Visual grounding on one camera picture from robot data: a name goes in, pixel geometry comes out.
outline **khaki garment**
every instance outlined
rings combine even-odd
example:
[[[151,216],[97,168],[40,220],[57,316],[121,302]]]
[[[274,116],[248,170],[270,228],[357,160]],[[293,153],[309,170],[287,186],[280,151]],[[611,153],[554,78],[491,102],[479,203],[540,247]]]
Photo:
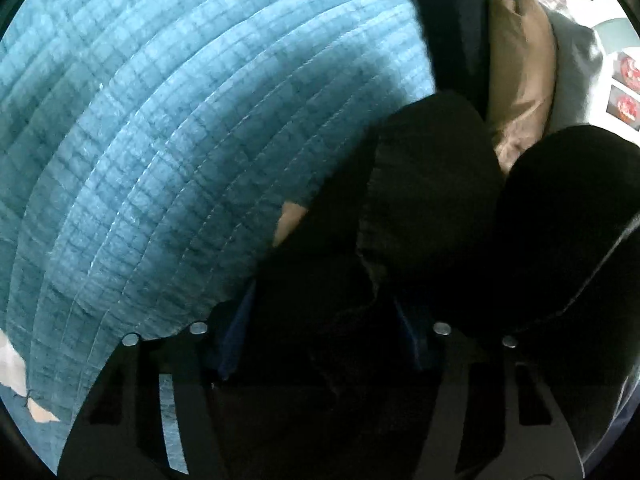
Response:
[[[556,40],[536,0],[490,0],[487,126],[500,167],[542,138],[556,84]]]

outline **quilted bedspread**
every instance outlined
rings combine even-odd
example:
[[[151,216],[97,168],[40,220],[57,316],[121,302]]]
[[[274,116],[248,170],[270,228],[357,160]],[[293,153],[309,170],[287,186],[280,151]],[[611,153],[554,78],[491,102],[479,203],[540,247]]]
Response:
[[[433,91],[412,0],[26,0],[0,41],[0,329],[59,421],[0,396],[44,462],[124,334],[237,294],[282,203]]]

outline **silver screw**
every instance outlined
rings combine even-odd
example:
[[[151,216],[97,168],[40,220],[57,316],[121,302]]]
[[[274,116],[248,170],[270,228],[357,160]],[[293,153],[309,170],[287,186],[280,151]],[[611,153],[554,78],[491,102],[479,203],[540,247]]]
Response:
[[[438,335],[451,334],[451,326],[448,323],[438,321],[433,324],[433,331]]]
[[[195,323],[192,323],[191,326],[189,327],[189,332],[191,332],[193,335],[200,335],[200,334],[207,333],[208,329],[209,327],[207,326],[206,323],[202,321],[196,321]]]
[[[502,346],[507,348],[516,348],[518,346],[518,340],[512,335],[506,335],[502,338]]]
[[[122,338],[122,344],[124,346],[135,346],[140,341],[140,336],[138,334],[127,334]]]

